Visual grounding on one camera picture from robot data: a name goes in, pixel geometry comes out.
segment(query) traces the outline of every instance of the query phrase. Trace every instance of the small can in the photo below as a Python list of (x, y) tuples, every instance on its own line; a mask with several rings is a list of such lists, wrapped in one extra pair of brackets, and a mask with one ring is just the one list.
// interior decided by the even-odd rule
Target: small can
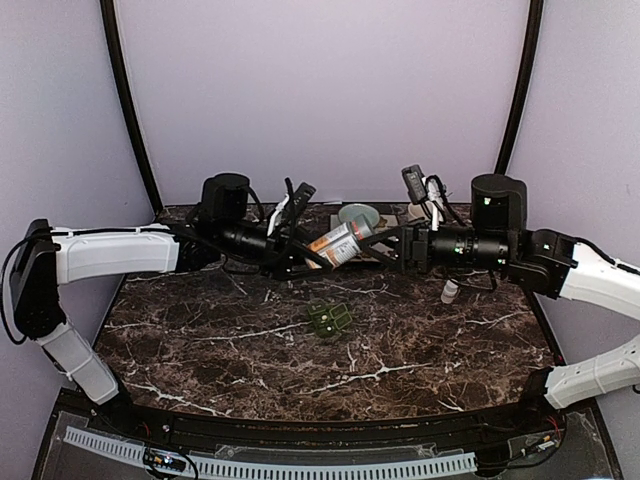
[[(358, 215), (350, 222), (345, 222), (323, 235), (307, 248), (329, 260), (333, 268), (339, 267), (358, 255), (362, 250), (358, 246), (358, 240), (373, 235), (373, 228), (367, 217)], [(311, 268), (320, 268), (315, 262), (307, 260)]]

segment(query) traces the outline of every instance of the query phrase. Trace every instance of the dark marble surface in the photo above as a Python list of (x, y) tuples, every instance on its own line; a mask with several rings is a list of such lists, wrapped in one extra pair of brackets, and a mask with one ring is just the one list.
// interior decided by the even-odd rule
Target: dark marble surface
[[(302, 223), (324, 233), (337, 209), (313, 206)], [(163, 220), (187, 211), (169, 208)], [(375, 269), (277, 282), (220, 264), (132, 275), (96, 348), (136, 403), (205, 415), (373, 420), (517, 401), (529, 372), (553, 364), (526, 298), (501, 283), (444, 305), (444, 283), (439, 272)], [(318, 338), (305, 310), (312, 300), (349, 304), (354, 322)]]

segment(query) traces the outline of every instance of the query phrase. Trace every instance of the black metal frame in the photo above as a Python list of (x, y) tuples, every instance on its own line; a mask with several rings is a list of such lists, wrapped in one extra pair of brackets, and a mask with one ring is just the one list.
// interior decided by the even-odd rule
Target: black metal frame
[(109, 49), (109, 58), (111, 59), (111, 68), (113, 70), (113, 78), (118, 90), (120, 98), (120, 108), (129, 132), (129, 140), (136, 157), (136, 163), (142, 176), (147, 196), (151, 202), (151, 207), (155, 214), (159, 214), (164, 208), (158, 185), (153, 176), (149, 156), (144, 146), (142, 131), (138, 124), (138, 116), (133, 104), (131, 88), (127, 78), (127, 70), (125, 67), (124, 56), (122, 53), (122, 44), (120, 43), (120, 34), (118, 33), (118, 22), (116, 18), (116, 10), (113, 0), (100, 0), (100, 9), (102, 11), (102, 23), (104, 25), (104, 34), (107, 40), (107, 48)]
[[(166, 445), (167, 448), (210, 453), (215, 452), (216, 445), (347, 450), (435, 443), (439, 451), (473, 451), (486, 461), (496, 454), (508, 452), (507, 442), (514, 435), (539, 433), (549, 429), (548, 424), (539, 423), (523, 427), (517, 433), (499, 431), (500, 427), (505, 425), (505, 419), (518, 415), (517, 404), (473, 412), (371, 422), (273, 422), (183, 414), (150, 407), (134, 408), (136, 414), (144, 418), (150, 427), (153, 433), (150, 439), (144, 435), (123, 435), (116, 431), (101, 417), (93, 414), (93, 404), (82, 393), (63, 389), (49, 418), (32, 480), (40, 479), (51, 437), (61, 412), (86, 417), (88, 427), (96, 430), (143, 442), (150, 440), (154, 444)], [(621, 479), (620, 464), (597, 402), (594, 399), (584, 400), (572, 405), (565, 412), (588, 410), (595, 418), (614, 478)], [(483, 424), (498, 428), (483, 427)]]
[(540, 25), (542, 23), (542, 9), (544, 0), (531, 0), (529, 5), (529, 18), (527, 20), (527, 30), (522, 47), (522, 58), (520, 60), (520, 69), (518, 71), (518, 79), (516, 80), (516, 88), (513, 93), (513, 101), (511, 102), (511, 110), (507, 119), (507, 127), (502, 139), (498, 161), (493, 173), (502, 175), (507, 173), (509, 160), (513, 153), (513, 147), (516, 143), (524, 104), (527, 100), (527, 92), (529, 83), (531, 82), (531, 73), (533, 71), (533, 62), (536, 56), (536, 47), (538, 46), (538, 36), (540, 34)]

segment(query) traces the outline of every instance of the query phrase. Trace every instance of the small white bottle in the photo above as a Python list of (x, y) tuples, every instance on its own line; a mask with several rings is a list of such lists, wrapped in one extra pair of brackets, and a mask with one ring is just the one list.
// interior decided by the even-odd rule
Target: small white bottle
[(440, 300), (442, 300), (442, 303), (449, 305), (450, 303), (453, 303), (459, 293), (460, 287), (451, 280), (447, 280), (447, 283), (444, 284), (444, 288), (442, 289)]

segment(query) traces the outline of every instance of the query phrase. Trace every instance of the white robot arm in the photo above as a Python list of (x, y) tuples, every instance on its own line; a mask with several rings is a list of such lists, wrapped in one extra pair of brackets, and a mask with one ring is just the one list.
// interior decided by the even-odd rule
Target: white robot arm
[[(636, 267), (607, 262), (590, 246), (573, 249), (577, 266), (569, 270), (560, 297), (582, 300), (640, 320), (640, 276)], [(640, 335), (621, 347), (580, 363), (555, 367), (546, 381), (545, 398), (556, 409), (640, 384)]]

